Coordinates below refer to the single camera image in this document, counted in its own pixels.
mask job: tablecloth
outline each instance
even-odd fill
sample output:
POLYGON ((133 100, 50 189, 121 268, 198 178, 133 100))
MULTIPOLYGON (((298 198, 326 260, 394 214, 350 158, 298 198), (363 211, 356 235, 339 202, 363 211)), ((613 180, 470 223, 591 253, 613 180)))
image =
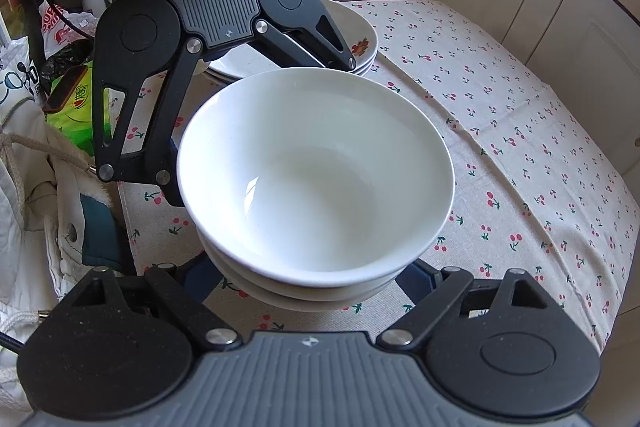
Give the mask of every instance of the tablecloth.
MULTIPOLYGON (((479 278, 527 269, 602 350, 638 236, 638 205, 620 175, 549 86, 449 7, 430 1, 345 4, 380 37, 367 78, 420 108, 452 157, 453 210, 422 258, 479 278)), ((162 78, 143 86, 125 151, 142 145, 162 78)), ((176 141, 220 88, 206 76, 194 77, 175 122, 176 141)), ((139 271, 153 263, 181 264, 202 249, 187 212, 169 206, 158 187, 120 184, 119 190, 139 271)), ((392 283, 338 311, 291 312, 227 280, 206 304, 244 335, 274 329, 366 330, 375 336, 413 306, 392 283)))

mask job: metal screw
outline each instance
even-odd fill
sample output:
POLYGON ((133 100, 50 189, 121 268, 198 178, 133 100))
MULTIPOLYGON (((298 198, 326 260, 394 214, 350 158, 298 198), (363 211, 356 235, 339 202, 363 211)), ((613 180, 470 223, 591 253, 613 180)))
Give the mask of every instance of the metal screw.
POLYGON ((211 344, 226 346, 226 344, 234 343, 238 338, 238 334, 228 328, 216 328, 215 330, 207 331, 205 338, 211 344))
POLYGON ((406 330, 386 330, 382 333, 382 340, 390 346, 406 346, 414 336, 406 330))
POLYGON ((98 178, 100 178, 103 182, 109 182, 113 178, 113 166, 105 163, 100 166, 98 170, 98 178))
POLYGON ((158 185, 166 185, 170 181, 171 174, 169 174, 169 171, 165 171, 163 169, 161 171, 158 171, 158 173, 156 174, 156 182, 158 182, 158 185))
POLYGON ((193 55, 200 53, 202 51, 202 41, 196 37, 189 39, 187 41, 187 51, 193 55))
POLYGON ((260 19, 257 23, 255 23, 255 29, 258 33, 266 33, 267 29, 269 29, 269 25, 260 19))

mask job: stacked bowls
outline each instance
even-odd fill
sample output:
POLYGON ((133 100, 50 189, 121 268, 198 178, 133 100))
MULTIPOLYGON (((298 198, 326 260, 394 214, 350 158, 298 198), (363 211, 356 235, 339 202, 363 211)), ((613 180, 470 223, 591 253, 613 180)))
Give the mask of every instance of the stacked bowls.
MULTIPOLYGON (((339 2, 322 0, 322 4, 340 30, 356 60, 354 74, 366 74, 373 65, 378 49, 375 28, 359 13, 339 2)), ((276 71, 280 67, 249 44, 242 44, 209 63, 207 74, 224 84, 230 84, 252 74, 276 71)))
POLYGON ((182 136, 178 183, 223 275, 298 311, 380 292, 433 242, 454 193, 449 152, 417 107, 321 68, 216 93, 182 136))

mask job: white plate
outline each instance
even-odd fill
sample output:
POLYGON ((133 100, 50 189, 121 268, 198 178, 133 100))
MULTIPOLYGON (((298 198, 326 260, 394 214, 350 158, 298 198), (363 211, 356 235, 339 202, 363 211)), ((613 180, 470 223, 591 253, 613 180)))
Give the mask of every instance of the white plate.
POLYGON ((198 237, 200 238, 202 246, 204 247, 204 250, 207 252, 207 254, 209 254, 209 252, 213 252, 213 255, 211 255, 211 259, 214 261, 214 263, 216 259, 222 257, 224 263, 231 270, 236 272, 244 279, 247 279, 250 283, 279 295, 284 295, 286 297, 291 297, 294 299, 301 299, 303 301, 331 302, 338 300, 342 301, 357 299, 358 295, 362 295, 367 291, 379 288, 385 283, 391 281, 391 279, 395 279, 402 271, 400 270, 392 275, 386 275, 384 277, 381 277, 380 279, 374 279, 372 281, 362 282, 351 286, 340 286, 337 288, 309 288, 306 286, 295 286, 292 284, 286 284, 273 279, 269 279, 268 277, 264 277, 258 273, 252 272, 246 266, 236 263, 236 261, 234 261, 232 258, 226 256, 224 253, 218 250, 215 245, 212 244, 212 242, 208 241, 207 238, 202 235, 200 230, 196 229, 196 231, 198 232, 198 237))
MULTIPOLYGON (((322 0, 322 3, 351 48, 351 53, 356 59, 356 71, 358 71, 376 56, 378 49, 376 30, 362 15, 352 9, 332 0, 322 0)), ((229 50, 224 57, 210 62, 209 69, 229 79, 237 80, 280 68, 249 44, 241 44, 229 50)))
POLYGON ((178 151, 200 231, 252 271, 299 286, 391 275, 449 216, 454 173, 429 119, 364 77, 286 68, 202 105, 178 151))
POLYGON ((258 299, 258 301, 262 301, 272 306, 277 306, 278 308, 296 312, 326 312, 346 308, 355 303, 364 302, 367 299, 372 298, 374 295, 380 293, 386 287, 386 285, 391 282, 389 280, 378 288, 374 288, 372 290, 369 290, 368 292, 364 292, 362 295, 357 295, 354 298, 347 300, 322 302, 305 301, 302 299, 293 299, 291 297, 274 293, 265 288, 261 288, 260 286, 252 283, 251 281, 248 281, 238 272, 233 270, 219 255, 209 254, 209 256, 211 257, 213 264, 216 265, 222 275, 224 275, 233 284, 238 286, 241 290, 244 290, 252 297, 258 299))
MULTIPOLYGON (((364 76, 365 74, 369 73, 369 70, 371 69, 373 63, 375 62, 376 57, 373 56, 371 57, 371 60, 367 63, 367 64, 363 64, 361 65, 361 67, 359 67, 357 70, 353 71, 353 74, 357 74, 358 76, 364 76)), ((235 82, 237 80, 239 80, 238 78, 234 77, 234 76, 225 76, 224 74, 220 73, 219 71, 214 71, 214 70, 207 70, 205 71, 205 73, 207 73, 208 75, 214 77, 217 80, 221 80, 222 82, 224 82, 225 86, 228 86, 228 84, 231 84, 232 82, 235 82)))

